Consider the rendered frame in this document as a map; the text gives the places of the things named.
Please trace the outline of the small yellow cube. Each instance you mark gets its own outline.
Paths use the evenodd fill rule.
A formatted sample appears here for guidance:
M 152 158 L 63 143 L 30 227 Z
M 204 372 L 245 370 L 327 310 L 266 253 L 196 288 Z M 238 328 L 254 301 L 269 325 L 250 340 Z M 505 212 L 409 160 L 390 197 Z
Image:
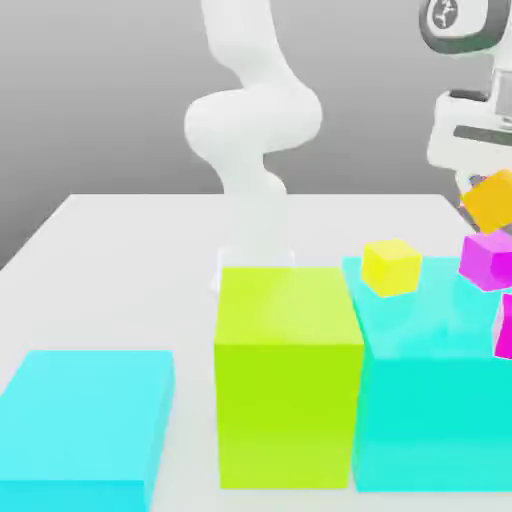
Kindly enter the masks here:
M 422 255 L 401 239 L 367 243 L 363 249 L 361 279 L 381 298 L 415 292 Z

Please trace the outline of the large cyan box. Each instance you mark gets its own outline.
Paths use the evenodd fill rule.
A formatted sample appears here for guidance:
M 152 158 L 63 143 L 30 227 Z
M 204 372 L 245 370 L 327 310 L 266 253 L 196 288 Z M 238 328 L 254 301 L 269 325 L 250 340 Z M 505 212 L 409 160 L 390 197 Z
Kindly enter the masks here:
M 32 350 L 0 393 L 0 512 L 150 512 L 169 351 Z

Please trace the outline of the small magenta cube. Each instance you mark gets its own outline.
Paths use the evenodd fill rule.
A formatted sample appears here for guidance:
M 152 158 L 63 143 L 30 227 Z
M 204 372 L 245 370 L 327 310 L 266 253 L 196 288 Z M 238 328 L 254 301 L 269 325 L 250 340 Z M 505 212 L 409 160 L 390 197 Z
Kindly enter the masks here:
M 485 292 L 512 287 L 512 235 L 497 230 L 464 238 L 459 273 Z
M 493 326 L 493 352 L 498 358 L 512 360 L 512 294 L 500 298 Z

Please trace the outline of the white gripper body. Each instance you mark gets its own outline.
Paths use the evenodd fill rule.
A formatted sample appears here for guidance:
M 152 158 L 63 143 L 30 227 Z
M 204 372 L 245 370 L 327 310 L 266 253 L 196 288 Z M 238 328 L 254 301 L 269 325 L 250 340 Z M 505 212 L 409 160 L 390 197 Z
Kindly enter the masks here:
M 495 173 L 512 168 L 512 115 L 495 112 L 481 91 L 451 90 L 436 101 L 427 159 L 457 173 Z

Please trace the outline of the large lime green box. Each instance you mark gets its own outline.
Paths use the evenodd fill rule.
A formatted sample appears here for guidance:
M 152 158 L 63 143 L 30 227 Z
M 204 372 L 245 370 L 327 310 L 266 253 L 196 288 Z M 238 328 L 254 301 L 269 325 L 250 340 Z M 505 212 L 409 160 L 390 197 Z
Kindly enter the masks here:
M 363 348 L 340 268 L 224 269 L 214 337 L 221 487 L 346 487 Z

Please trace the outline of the large turquoise box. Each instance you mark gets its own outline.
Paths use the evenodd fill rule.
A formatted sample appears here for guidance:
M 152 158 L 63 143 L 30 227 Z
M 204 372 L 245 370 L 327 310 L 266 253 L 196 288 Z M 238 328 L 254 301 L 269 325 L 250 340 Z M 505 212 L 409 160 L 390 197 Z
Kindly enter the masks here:
M 501 295 L 427 257 L 382 298 L 342 261 L 364 340 L 352 452 L 361 492 L 512 492 L 512 360 L 493 353 Z

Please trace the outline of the small orange cube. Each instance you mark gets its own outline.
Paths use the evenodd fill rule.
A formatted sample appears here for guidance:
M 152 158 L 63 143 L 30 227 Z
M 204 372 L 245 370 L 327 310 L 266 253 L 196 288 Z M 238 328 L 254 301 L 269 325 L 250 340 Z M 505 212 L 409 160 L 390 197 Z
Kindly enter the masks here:
M 480 231 L 489 234 L 512 224 L 512 171 L 488 176 L 461 197 Z

